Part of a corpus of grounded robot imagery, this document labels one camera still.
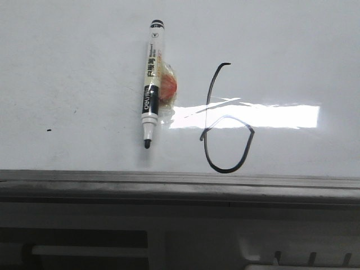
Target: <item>marker barrel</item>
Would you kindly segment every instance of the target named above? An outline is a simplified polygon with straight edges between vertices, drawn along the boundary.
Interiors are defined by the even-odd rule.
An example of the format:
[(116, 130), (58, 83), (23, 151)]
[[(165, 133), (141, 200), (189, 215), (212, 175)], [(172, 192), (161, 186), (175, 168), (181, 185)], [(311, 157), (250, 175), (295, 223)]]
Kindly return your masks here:
[(146, 55), (147, 61), (145, 64), (144, 95), (141, 114), (145, 148), (150, 147), (149, 142), (152, 140), (155, 126), (158, 123), (163, 40), (164, 23), (160, 20), (152, 21)]

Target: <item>white surface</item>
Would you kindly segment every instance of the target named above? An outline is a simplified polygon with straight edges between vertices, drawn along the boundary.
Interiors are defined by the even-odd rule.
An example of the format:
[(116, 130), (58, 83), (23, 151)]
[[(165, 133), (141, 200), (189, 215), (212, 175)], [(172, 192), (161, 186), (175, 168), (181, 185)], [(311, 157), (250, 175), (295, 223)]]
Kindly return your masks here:
[[(360, 177), (359, 10), (360, 1), (2, 1), (0, 168), (213, 172), (196, 112), (217, 66), (231, 62), (209, 124), (226, 113), (254, 126), (236, 174)], [(145, 150), (153, 19), (165, 23), (178, 96)], [(230, 167), (248, 133), (222, 125), (210, 154)]]

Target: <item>black marker tip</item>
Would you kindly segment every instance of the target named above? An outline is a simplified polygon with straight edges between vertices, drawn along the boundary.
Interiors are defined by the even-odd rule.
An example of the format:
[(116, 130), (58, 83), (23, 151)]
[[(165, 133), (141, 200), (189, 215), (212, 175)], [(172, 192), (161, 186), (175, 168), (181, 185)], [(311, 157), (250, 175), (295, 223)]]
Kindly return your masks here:
[(144, 142), (145, 142), (145, 148), (149, 149), (151, 140), (150, 139), (144, 139)]

